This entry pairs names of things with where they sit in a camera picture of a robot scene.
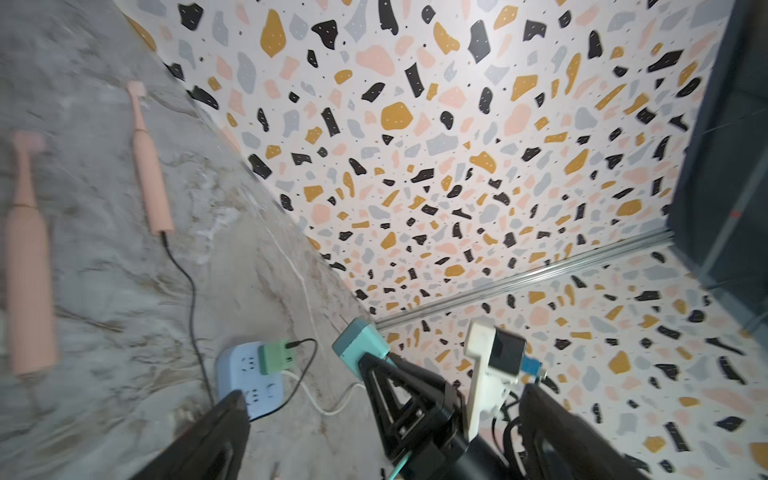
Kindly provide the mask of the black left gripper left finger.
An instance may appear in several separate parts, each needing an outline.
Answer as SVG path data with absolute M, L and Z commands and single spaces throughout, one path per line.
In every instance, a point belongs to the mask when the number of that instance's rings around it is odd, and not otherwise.
M 133 479 L 235 479 L 249 433 L 244 394 L 232 391 Z

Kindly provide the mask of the teal charger cube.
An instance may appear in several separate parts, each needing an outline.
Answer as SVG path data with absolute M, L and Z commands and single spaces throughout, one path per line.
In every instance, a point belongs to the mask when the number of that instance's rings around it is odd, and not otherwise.
M 364 376 L 359 361 L 366 353 L 393 364 L 389 344 L 375 326 L 363 318 L 355 318 L 334 341 L 332 349 L 362 384 Z

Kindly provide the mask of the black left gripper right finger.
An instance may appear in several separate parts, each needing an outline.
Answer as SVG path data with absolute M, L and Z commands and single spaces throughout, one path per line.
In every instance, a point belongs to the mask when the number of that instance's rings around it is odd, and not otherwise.
M 631 480 L 646 476 L 581 417 L 535 384 L 519 404 L 519 432 L 530 479 Z

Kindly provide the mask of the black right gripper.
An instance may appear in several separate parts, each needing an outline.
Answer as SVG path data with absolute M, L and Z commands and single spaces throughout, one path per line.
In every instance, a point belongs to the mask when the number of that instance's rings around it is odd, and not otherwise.
M 524 479 L 482 437 L 463 432 L 465 401 L 454 385 L 392 354 L 358 362 L 385 456 L 407 461 L 408 479 Z

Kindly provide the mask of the green charger plug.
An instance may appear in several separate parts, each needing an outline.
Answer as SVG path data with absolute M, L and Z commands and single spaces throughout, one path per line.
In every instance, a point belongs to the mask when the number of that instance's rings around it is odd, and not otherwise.
M 261 375 L 273 375 L 288 370 L 295 364 L 294 349 L 299 342 L 280 340 L 263 343 L 258 347 L 259 371 Z

